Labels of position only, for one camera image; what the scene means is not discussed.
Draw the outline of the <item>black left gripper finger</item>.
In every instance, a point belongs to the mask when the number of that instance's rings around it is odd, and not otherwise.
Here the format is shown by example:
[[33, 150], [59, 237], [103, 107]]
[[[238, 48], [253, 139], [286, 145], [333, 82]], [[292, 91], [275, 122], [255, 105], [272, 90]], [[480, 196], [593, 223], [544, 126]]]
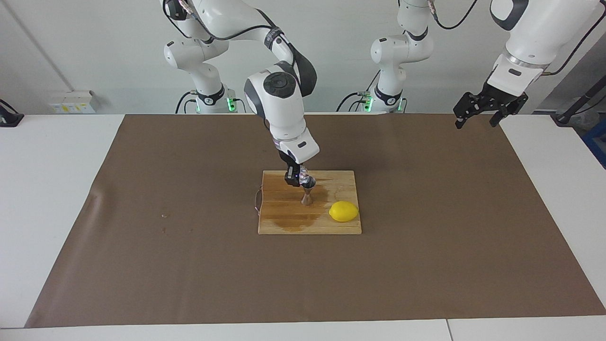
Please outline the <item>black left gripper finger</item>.
[[502, 119], [507, 118], [509, 115], [516, 115], [527, 100], [528, 95], [526, 94], [515, 97], [515, 99], [494, 99], [493, 102], [496, 112], [490, 119], [491, 127], [498, 126]]
[[484, 94], [463, 94], [453, 108], [456, 129], [462, 129], [469, 118], [485, 112], [487, 105], [488, 97]]

